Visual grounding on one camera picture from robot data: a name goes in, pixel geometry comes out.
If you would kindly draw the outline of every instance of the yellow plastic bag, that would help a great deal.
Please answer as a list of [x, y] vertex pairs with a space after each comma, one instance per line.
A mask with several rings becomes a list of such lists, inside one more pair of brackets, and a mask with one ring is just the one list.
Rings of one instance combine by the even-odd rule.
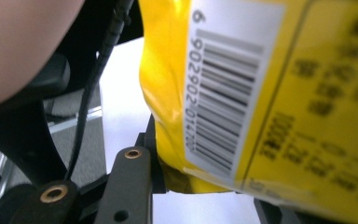
[[358, 1], [141, 1], [169, 189], [358, 222]]

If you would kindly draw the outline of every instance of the black plastic bracket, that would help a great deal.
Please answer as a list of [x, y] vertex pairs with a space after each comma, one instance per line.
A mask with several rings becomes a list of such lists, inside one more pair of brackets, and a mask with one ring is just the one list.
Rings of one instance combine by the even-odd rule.
[[94, 223], [151, 223], [150, 153], [128, 147], [117, 156]]

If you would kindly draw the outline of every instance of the skin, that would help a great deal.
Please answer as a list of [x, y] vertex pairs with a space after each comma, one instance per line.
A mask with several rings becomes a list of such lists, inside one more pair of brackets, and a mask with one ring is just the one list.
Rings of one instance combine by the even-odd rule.
[[0, 103], [43, 67], [83, 0], [0, 0]]

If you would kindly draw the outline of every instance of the barcode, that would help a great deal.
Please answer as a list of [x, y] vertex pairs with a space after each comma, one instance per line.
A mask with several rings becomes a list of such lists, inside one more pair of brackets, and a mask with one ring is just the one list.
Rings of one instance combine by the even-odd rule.
[[196, 37], [204, 48], [192, 153], [230, 175], [241, 150], [241, 130], [263, 47], [201, 29]]

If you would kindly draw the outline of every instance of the metal grommet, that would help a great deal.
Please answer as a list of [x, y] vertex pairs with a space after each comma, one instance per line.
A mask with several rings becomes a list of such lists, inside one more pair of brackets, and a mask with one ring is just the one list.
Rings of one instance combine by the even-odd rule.
[[40, 201], [42, 203], [55, 203], [61, 200], [68, 193], [68, 187], [65, 185], [56, 185], [47, 189], [40, 196]]
[[127, 159], [136, 159], [142, 156], [142, 152], [138, 149], [132, 149], [126, 152], [125, 157]]

